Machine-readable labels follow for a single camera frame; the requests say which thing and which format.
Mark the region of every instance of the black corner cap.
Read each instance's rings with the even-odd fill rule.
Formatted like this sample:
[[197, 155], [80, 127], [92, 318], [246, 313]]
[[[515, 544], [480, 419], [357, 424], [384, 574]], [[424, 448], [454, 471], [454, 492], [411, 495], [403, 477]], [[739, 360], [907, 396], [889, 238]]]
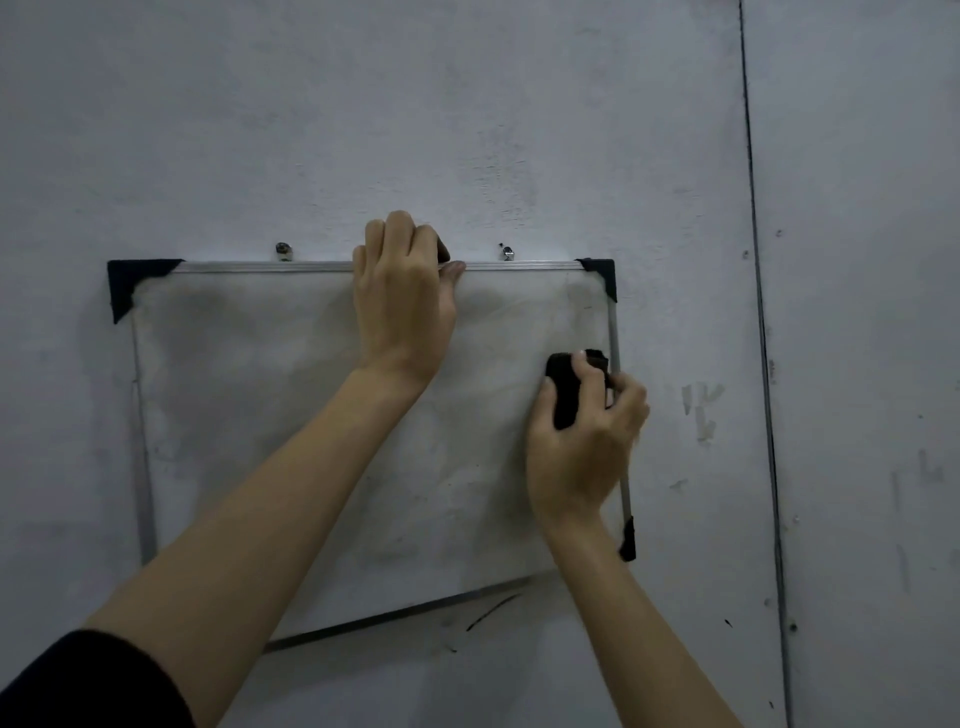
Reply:
[[116, 324], [133, 308], [133, 290], [144, 279], [159, 279], [183, 263], [183, 258], [160, 257], [147, 260], [107, 261], [110, 308]]
[[634, 517], [623, 526], [623, 546], [619, 550], [620, 558], [624, 561], [634, 561], [636, 559], [636, 537], [634, 536]]
[[584, 266], [585, 271], [599, 273], [603, 276], [607, 295], [616, 302], [616, 265], [611, 257], [578, 257], [577, 262]]

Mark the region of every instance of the wrist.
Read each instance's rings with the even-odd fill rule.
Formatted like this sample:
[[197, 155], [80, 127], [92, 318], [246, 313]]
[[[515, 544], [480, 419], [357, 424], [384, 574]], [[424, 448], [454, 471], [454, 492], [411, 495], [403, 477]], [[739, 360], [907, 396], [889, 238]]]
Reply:
[[348, 379], [355, 381], [378, 399], [405, 404], [407, 407], [417, 401], [429, 384], [422, 383], [413, 376], [367, 366], [354, 369]]
[[600, 513], [596, 511], [538, 516], [538, 523], [543, 539], [551, 550], [574, 542], [596, 542], [610, 538]]

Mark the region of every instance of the scuff mark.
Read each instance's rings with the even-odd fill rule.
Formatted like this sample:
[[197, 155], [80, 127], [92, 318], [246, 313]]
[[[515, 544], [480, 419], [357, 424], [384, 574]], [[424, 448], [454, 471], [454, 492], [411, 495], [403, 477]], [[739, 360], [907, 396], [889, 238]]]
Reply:
[[890, 491], [894, 499], [894, 510], [900, 513], [902, 509], [900, 500], [900, 474], [897, 471], [890, 472]]
[[910, 594], [910, 562], [907, 561], [906, 551], [897, 544], [897, 561], [900, 566], [900, 588], [904, 594]]
[[944, 482], [944, 468], [938, 466], [930, 469], [926, 456], [926, 450], [922, 449], [917, 453], [917, 460], [920, 462], [920, 482], [922, 483], [942, 483]]
[[512, 602], [514, 599], [516, 599], [518, 596], [520, 596], [520, 594], [522, 594], [522, 592], [520, 592], [519, 594], [510, 595], [510, 596], [508, 596], [506, 599], [503, 599], [502, 601], [500, 601], [500, 602], [498, 602], [497, 604], [495, 604], [490, 610], [488, 610], [488, 611], [485, 612], [484, 614], [480, 615], [480, 617], [478, 617], [477, 619], [475, 619], [475, 620], [470, 624], [470, 626], [467, 628], [467, 631], [469, 632], [471, 629], [473, 629], [473, 627], [475, 627], [477, 624], [479, 624], [479, 623], [482, 622], [484, 619], [486, 619], [487, 617], [489, 617], [491, 614], [493, 614], [496, 610], [498, 610], [498, 609], [499, 609], [500, 607], [502, 607], [504, 604], [507, 604], [507, 603], [509, 603], [509, 602]]
[[693, 410], [693, 415], [697, 420], [697, 442], [708, 445], [709, 441], [713, 439], [713, 432], [717, 423], [713, 420], [708, 421], [707, 413], [704, 412], [703, 407], [696, 407]]
[[701, 403], [706, 404], [707, 402], [717, 401], [723, 396], [723, 393], [726, 391], [727, 391], [727, 387], [725, 387], [723, 384], [717, 384], [715, 387], [713, 387], [710, 393], [707, 394], [707, 386], [704, 385], [704, 398]]

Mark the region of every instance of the black sleeve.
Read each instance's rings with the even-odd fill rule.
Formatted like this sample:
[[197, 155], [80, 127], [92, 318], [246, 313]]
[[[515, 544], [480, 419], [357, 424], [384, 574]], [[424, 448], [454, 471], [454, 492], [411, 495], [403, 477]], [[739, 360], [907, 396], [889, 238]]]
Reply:
[[194, 728], [177, 686], [150, 655], [86, 629], [55, 642], [0, 692], [0, 725]]

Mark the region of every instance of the finger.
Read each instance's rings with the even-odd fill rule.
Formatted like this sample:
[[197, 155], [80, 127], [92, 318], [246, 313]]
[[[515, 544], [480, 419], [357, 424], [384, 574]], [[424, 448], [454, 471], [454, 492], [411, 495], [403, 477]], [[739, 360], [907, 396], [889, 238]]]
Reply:
[[457, 320], [457, 304], [453, 292], [466, 269], [467, 264], [463, 260], [454, 260], [440, 269], [440, 317], [450, 325], [451, 330]]
[[613, 389], [618, 393], [616, 402], [610, 409], [611, 417], [615, 423], [636, 434], [650, 412], [646, 387], [622, 372], [611, 375], [611, 380]]
[[573, 373], [580, 379], [579, 412], [601, 412], [607, 405], [607, 385], [603, 371], [587, 362], [586, 352], [573, 354]]
[[543, 378], [540, 391], [530, 410], [530, 424], [527, 425], [527, 438], [536, 435], [556, 433], [553, 426], [553, 412], [557, 406], [557, 386], [549, 376]]
[[360, 280], [364, 269], [367, 267], [367, 248], [358, 245], [353, 249], [353, 281]]
[[383, 253], [383, 231], [385, 228], [386, 223], [384, 223], [383, 220], [371, 220], [367, 223], [367, 227], [363, 233], [364, 243], [367, 246], [367, 254], [365, 256], [367, 266], [364, 268], [364, 271], [372, 270]]
[[440, 238], [437, 237], [437, 231], [429, 225], [417, 225], [414, 229], [410, 257], [414, 256], [425, 260], [434, 268], [437, 267], [437, 262], [440, 260]]
[[441, 240], [439, 237], [437, 238], [437, 262], [450, 262], [450, 251], [446, 249], [446, 245], [444, 245], [443, 240]]
[[387, 215], [387, 225], [383, 231], [383, 256], [388, 260], [398, 260], [410, 254], [410, 242], [414, 236], [414, 219], [409, 212], [397, 210]]

